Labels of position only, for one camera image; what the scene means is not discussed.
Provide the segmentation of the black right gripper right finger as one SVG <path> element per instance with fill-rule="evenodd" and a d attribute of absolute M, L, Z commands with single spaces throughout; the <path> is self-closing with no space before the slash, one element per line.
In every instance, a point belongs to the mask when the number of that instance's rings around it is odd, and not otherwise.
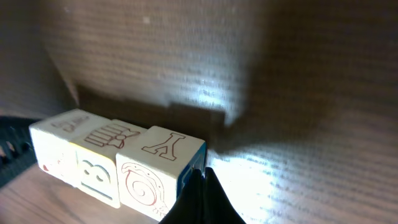
<path fill-rule="evenodd" d="M 246 224 L 231 205 L 211 167 L 205 168 L 203 222 L 206 224 Z"/>

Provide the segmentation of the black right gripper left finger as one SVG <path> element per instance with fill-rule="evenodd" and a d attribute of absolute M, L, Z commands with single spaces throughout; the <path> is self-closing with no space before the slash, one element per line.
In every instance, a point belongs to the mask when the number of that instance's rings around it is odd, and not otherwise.
<path fill-rule="evenodd" d="M 159 224 L 200 224 L 203 210 L 203 176 L 195 169 L 177 201 Z"/>

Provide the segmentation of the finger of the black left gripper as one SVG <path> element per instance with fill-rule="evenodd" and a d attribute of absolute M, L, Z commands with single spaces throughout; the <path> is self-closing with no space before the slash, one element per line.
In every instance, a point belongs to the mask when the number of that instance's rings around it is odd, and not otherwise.
<path fill-rule="evenodd" d="M 37 162 L 29 126 L 37 119 L 1 116 L 1 187 Z"/>

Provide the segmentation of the white wooden block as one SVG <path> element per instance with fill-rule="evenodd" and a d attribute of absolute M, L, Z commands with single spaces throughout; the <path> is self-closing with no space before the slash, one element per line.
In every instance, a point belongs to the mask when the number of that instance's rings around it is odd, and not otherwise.
<path fill-rule="evenodd" d="M 204 170 L 206 142 L 153 126 L 116 155 L 120 202 L 160 221 L 195 169 Z"/>
<path fill-rule="evenodd" d="M 31 124 L 29 131 L 39 168 L 77 186 L 76 152 L 70 141 L 109 122 L 108 118 L 74 109 Z"/>

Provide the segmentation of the yellow wooden block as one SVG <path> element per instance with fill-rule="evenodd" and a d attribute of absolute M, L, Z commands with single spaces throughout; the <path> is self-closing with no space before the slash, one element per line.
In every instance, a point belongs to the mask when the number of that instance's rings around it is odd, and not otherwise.
<path fill-rule="evenodd" d="M 72 140 L 76 152 L 77 187 L 84 193 L 119 208 L 116 154 L 146 132 L 145 128 L 111 120 Z"/>

